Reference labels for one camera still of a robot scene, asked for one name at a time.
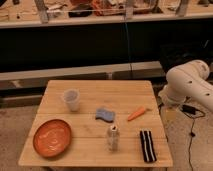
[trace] wooden table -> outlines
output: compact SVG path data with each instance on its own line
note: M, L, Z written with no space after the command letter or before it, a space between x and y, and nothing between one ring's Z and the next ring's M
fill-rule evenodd
M69 112L61 100L63 91L80 91L80 110ZM152 109L127 122L127 116L138 107ZM115 124L120 131L118 151L108 150L106 131L111 125L95 120L97 108L105 107L116 113ZM33 148L33 135L38 127L51 119L63 119L70 124L73 140L66 152L48 160ZM152 131L157 162L143 160L139 138L141 129ZM27 137L19 164L22 166L65 167L171 167L173 165L157 103L149 81L60 81L52 80L41 101Z

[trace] small bottle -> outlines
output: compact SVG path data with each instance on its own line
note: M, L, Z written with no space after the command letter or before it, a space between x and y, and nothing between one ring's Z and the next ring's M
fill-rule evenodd
M119 131L116 125L111 125L107 130L107 143L109 150L116 151L118 149Z

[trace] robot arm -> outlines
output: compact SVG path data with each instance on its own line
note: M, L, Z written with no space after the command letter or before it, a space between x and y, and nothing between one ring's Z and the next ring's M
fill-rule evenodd
M209 73L208 65L201 60L173 67L166 74L168 84L159 92L162 102L171 107L191 97L213 113L213 85L205 81Z

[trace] carrot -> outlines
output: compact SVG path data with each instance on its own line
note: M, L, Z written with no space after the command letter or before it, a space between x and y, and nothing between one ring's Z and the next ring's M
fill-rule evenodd
M146 110L147 110L146 108L140 107L138 110L136 110L131 115L129 115L128 118L127 118L127 120L131 121L131 120L137 118L138 116L144 114L146 112Z

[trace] terracotta plate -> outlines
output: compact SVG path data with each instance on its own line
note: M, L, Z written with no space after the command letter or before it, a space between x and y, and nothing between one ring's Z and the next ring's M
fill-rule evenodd
M36 131L33 146L43 157L53 157L62 153L71 142L71 128L63 120L45 122Z

